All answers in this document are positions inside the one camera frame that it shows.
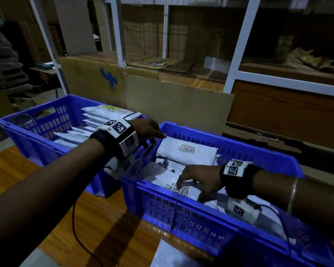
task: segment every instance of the bracelet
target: bracelet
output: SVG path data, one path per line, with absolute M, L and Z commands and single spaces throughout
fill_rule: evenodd
M 287 213 L 289 213 L 289 214 L 292 214 L 292 204 L 293 204 L 296 192 L 297 192 L 297 183 L 298 183 L 298 180 L 299 180 L 299 178 L 296 178 L 294 180 L 293 186 L 292 186 L 291 195 L 289 197 L 289 202 L 288 202 L 288 206 L 287 206 Z

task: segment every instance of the person's left hand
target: person's left hand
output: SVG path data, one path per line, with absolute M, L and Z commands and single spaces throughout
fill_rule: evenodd
M 148 148 L 146 140 L 149 139 L 152 144 L 155 144 L 155 138 L 164 139 L 167 137 L 167 134 L 161 132 L 158 123 L 150 118 L 139 118 L 129 122 L 134 127 L 139 141 L 145 148 Z

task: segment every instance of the crate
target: crate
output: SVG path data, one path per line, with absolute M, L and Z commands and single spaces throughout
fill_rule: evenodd
M 173 123 L 163 123 L 170 137 L 219 148 L 219 164 L 230 159 L 253 161 L 275 173 L 303 178 L 294 157 L 208 134 Z M 209 254 L 227 260 L 229 266 L 334 266 L 334 246 L 329 238 L 278 209 L 291 244 L 289 256 L 285 240 L 258 229 L 195 200 L 138 179 L 138 172 L 155 161 L 161 140 L 147 151 L 139 149 L 132 170 L 122 179 L 129 211 L 144 220 L 193 244 Z
M 72 126 L 86 124 L 82 116 L 85 113 L 81 108 L 93 107 L 102 104 L 75 95 L 67 95 L 51 102 L 14 113 L 0 119 L 0 126 L 4 128 L 21 154 L 33 163 L 43 167 L 61 157 L 71 149 L 53 142 L 57 138 L 53 132 L 65 132 Z M 39 118 L 42 113 L 49 114 Z M 12 124 L 13 118 L 31 116 L 32 120 L 26 125 Z M 115 180 L 105 171 L 94 176 L 86 191 L 91 194 L 109 197 L 121 188 L 120 180 Z

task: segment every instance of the brown wooden panel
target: brown wooden panel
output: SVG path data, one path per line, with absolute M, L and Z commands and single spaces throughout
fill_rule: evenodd
M 236 81 L 228 122 L 334 149 L 334 97 Z

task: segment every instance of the cable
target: cable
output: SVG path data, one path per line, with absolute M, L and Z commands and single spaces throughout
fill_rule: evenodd
M 94 259 L 96 259 L 98 261 L 98 263 L 100 264 L 101 267 L 104 267 L 104 265 L 102 264 L 102 261 L 97 257 L 95 256 L 92 252 L 90 252 L 88 250 L 88 248 L 86 248 L 84 246 L 84 244 L 80 241 L 80 239 L 78 238 L 77 236 L 77 233 L 76 233 L 76 227 L 74 225 L 74 211 L 76 210 L 76 202 L 73 204 L 73 211 L 72 211 L 72 229 L 73 229 L 73 235 L 74 237 L 76 238 L 76 241 L 80 244 L 80 246 L 90 255 L 92 256 Z
M 283 221 L 282 221 L 280 215 L 279 215 L 275 210 L 273 210 L 270 206 L 263 205 L 263 204 L 258 204 L 257 206 L 260 206 L 260 207 L 262 206 L 262 207 L 267 207 L 267 208 L 269 208 L 269 209 L 270 209 L 272 212 L 274 212 L 274 213 L 277 215 L 277 217 L 280 219 L 281 224 L 282 224 L 282 227 L 283 227 L 283 231 L 285 232 L 285 236 L 286 236 L 286 238 L 287 238 L 288 253 L 289 253 L 289 256 L 291 256 L 291 253 L 292 253 L 292 251 L 291 251 L 291 243 L 289 242 L 288 232 L 287 232 L 287 229 L 286 229 L 286 227 L 285 227 L 285 224 L 283 223 Z

